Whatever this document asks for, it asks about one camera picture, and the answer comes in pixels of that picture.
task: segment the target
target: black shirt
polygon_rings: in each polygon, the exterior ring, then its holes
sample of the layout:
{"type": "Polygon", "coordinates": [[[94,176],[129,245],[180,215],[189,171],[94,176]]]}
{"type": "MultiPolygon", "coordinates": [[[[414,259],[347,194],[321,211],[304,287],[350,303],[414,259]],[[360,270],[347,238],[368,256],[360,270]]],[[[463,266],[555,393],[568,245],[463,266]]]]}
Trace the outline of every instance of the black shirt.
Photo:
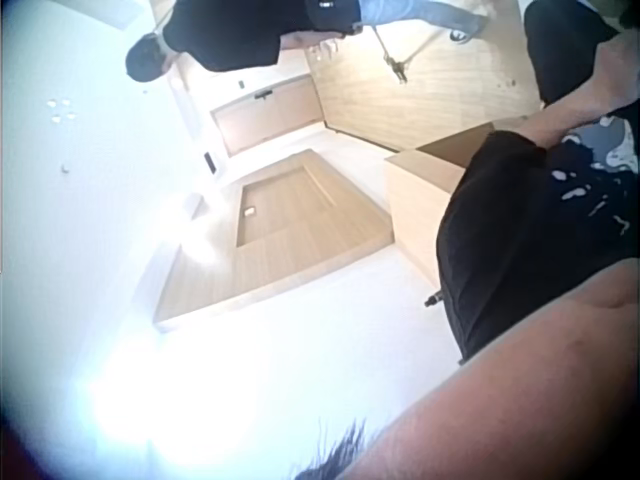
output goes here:
{"type": "Polygon", "coordinates": [[[191,54],[207,70],[274,65],[282,35],[348,33],[345,28],[359,21],[357,0],[320,5],[319,0],[178,0],[163,37],[169,47],[191,54]]]}
{"type": "MultiPolygon", "coordinates": [[[[496,132],[473,158],[437,241],[445,309],[465,359],[597,272],[638,256],[638,103],[625,113],[548,151],[496,132]]],[[[640,478],[638,412],[579,478],[640,478]]]]}

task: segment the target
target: man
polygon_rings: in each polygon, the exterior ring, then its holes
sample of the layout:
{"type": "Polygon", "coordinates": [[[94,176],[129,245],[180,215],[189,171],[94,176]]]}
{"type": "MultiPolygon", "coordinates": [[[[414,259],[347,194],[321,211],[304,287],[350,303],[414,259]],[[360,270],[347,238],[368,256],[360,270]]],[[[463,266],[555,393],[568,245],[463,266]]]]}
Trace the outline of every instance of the man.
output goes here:
{"type": "Polygon", "coordinates": [[[640,478],[640,36],[576,0],[525,28],[548,106],[486,141],[439,233],[467,364],[339,480],[640,478]]]}
{"type": "Polygon", "coordinates": [[[452,30],[466,43],[487,23],[484,16],[431,0],[178,0],[161,33],[142,37],[127,55],[138,82],[169,71],[182,53],[204,68],[227,72],[278,63],[281,50],[343,38],[363,25],[421,19],[452,30]]]}

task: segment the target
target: dark hair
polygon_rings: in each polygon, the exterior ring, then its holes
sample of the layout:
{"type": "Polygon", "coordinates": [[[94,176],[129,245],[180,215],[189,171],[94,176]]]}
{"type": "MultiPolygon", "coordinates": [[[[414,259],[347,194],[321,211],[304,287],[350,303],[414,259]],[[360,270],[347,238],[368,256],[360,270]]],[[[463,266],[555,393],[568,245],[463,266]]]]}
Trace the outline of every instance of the dark hair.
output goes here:
{"type": "Polygon", "coordinates": [[[158,35],[149,33],[131,47],[127,54],[127,74],[136,82],[151,82],[164,75],[167,56],[162,52],[158,35]]]}
{"type": "Polygon", "coordinates": [[[620,16],[624,28],[640,28],[640,5],[637,0],[628,0],[627,9],[620,16]]]}
{"type": "Polygon", "coordinates": [[[326,460],[318,459],[315,466],[300,472],[294,480],[336,480],[364,449],[364,425],[354,424],[326,460]]]}

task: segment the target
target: ceiling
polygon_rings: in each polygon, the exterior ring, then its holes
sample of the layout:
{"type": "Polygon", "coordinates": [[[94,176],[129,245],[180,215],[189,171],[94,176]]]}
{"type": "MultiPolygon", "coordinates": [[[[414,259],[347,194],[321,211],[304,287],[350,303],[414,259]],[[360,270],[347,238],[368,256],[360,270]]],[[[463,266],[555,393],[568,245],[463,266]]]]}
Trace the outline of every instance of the ceiling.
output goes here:
{"type": "Polygon", "coordinates": [[[51,0],[99,22],[125,30],[143,12],[144,7],[136,0],[51,0]]]}

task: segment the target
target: door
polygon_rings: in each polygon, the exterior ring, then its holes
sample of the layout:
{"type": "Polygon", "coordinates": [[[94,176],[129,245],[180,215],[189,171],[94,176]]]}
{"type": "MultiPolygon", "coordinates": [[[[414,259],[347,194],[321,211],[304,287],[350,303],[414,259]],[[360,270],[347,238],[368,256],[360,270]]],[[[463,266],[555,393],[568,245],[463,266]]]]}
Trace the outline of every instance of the door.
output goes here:
{"type": "Polygon", "coordinates": [[[229,156],[323,120],[311,77],[263,90],[211,115],[229,156]]]}

